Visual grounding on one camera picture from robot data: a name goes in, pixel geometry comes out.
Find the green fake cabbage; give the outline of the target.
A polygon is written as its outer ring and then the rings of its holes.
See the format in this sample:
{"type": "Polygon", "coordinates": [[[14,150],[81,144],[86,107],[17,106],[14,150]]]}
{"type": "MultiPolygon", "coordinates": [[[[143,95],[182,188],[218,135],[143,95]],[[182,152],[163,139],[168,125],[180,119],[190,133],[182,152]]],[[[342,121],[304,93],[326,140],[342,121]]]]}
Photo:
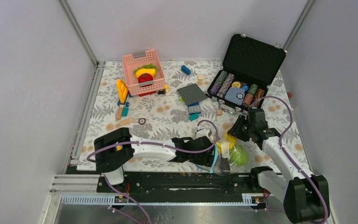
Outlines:
{"type": "Polygon", "coordinates": [[[234,145],[229,150],[229,161],[236,166],[244,166],[249,159],[248,152],[241,145],[234,145]]]}

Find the purple fake eggplant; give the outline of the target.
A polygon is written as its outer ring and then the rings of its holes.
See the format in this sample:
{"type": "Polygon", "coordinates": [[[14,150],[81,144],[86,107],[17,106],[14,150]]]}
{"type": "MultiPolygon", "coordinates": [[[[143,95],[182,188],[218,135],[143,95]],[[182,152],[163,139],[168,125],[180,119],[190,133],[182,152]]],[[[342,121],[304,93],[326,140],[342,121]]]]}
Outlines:
{"type": "Polygon", "coordinates": [[[227,158],[221,158],[219,169],[223,175],[230,174],[230,171],[231,171],[230,164],[229,164],[229,160],[227,158]]]}

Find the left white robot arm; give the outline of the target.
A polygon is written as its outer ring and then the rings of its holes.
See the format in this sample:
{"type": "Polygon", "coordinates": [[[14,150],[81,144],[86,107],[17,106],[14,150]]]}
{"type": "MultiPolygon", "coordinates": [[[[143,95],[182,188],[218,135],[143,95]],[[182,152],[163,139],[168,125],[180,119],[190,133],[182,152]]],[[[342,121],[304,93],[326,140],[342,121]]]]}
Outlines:
{"type": "Polygon", "coordinates": [[[190,162],[211,168],[217,160],[216,146],[206,133],[197,138],[172,138],[168,141],[150,140],[130,134],[127,127],[119,128],[94,140],[94,152],[87,161],[96,165],[96,171],[112,173],[108,186],[115,192],[126,186],[124,164],[133,158],[152,158],[167,162],[190,162]]]}

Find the yellow fake mango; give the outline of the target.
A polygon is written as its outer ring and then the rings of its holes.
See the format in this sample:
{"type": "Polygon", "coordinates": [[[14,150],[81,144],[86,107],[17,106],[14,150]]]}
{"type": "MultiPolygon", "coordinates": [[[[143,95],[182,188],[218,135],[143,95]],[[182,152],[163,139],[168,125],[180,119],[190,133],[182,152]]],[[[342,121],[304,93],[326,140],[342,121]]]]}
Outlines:
{"type": "Polygon", "coordinates": [[[157,70],[155,70],[155,69],[140,69],[136,72],[135,76],[136,76],[136,78],[139,78],[140,76],[142,76],[144,74],[149,74],[152,77],[155,77],[157,74],[157,70]]]}

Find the green fake grapes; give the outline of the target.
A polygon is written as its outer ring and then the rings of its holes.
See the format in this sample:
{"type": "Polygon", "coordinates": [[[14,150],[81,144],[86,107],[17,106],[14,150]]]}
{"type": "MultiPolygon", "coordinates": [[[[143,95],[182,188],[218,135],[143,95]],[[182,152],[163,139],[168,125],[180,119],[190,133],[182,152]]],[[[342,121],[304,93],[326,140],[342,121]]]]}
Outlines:
{"type": "Polygon", "coordinates": [[[145,65],[142,65],[141,67],[138,67],[136,68],[133,73],[136,74],[136,72],[140,69],[155,69],[155,70],[158,70],[157,66],[156,65],[153,65],[152,63],[150,64],[145,64],[145,65]]]}

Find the clear zip top bag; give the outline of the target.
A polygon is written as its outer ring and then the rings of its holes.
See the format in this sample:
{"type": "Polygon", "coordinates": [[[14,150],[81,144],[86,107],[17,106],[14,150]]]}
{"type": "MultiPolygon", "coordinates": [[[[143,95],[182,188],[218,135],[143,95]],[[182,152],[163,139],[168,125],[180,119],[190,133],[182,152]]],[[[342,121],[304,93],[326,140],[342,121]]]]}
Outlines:
{"type": "MultiPolygon", "coordinates": [[[[206,171],[206,172],[209,172],[211,174],[216,174],[216,175],[221,175],[221,176],[224,176],[220,169],[219,169],[219,165],[220,165],[220,160],[221,158],[227,158],[229,160],[229,150],[224,150],[222,149],[222,154],[220,154],[218,152],[218,147],[217,147],[217,144],[215,145],[215,151],[214,151],[214,160],[213,160],[213,164],[211,167],[205,167],[205,166],[200,166],[200,165],[195,165],[196,168],[202,170],[202,171],[206,171]]],[[[230,174],[237,174],[237,173],[244,173],[245,172],[245,166],[236,166],[234,164],[231,164],[230,161],[229,161],[229,164],[230,164],[230,174]]]]}

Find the red fake apple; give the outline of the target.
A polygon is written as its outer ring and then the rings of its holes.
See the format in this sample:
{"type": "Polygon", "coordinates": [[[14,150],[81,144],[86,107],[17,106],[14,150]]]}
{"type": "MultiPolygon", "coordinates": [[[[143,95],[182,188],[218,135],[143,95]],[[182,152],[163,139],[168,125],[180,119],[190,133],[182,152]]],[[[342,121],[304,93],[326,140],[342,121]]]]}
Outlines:
{"type": "Polygon", "coordinates": [[[138,77],[138,85],[145,87],[154,84],[153,76],[149,73],[144,73],[138,77]]]}

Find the yellow fake banana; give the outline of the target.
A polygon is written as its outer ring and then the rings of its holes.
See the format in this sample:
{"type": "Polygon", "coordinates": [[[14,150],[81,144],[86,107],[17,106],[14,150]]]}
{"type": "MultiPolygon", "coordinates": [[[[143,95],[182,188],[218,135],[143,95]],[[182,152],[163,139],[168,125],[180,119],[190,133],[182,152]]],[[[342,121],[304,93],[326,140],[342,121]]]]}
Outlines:
{"type": "Polygon", "coordinates": [[[224,133],[223,138],[219,138],[217,142],[218,152],[222,154],[222,149],[224,150],[230,150],[233,148],[236,144],[236,138],[230,134],[228,134],[228,131],[224,133]]]}

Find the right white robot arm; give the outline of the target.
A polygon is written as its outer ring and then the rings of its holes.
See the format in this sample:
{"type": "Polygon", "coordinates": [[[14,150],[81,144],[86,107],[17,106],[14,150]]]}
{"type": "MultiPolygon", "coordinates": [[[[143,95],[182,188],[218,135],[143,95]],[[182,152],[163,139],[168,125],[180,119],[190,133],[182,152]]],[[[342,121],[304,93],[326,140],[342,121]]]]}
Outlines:
{"type": "Polygon", "coordinates": [[[323,175],[315,175],[301,166],[296,157],[283,147],[282,135],[269,128],[263,109],[250,109],[240,115],[228,134],[238,140],[255,143],[280,170],[279,177],[268,166],[252,168],[250,189],[267,192],[277,198],[293,224],[326,221],[330,216],[329,186],[323,175]]]}

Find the pink plastic basket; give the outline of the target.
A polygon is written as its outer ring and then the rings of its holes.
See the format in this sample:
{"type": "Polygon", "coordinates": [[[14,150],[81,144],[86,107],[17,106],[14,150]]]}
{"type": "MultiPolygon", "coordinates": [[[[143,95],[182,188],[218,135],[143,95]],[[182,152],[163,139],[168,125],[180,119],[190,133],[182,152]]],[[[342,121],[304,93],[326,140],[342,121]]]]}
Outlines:
{"type": "Polygon", "coordinates": [[[165,89],[165,74],[156,50],[124,55],[122,63],[125,84],[132,96],[165,89]]]}

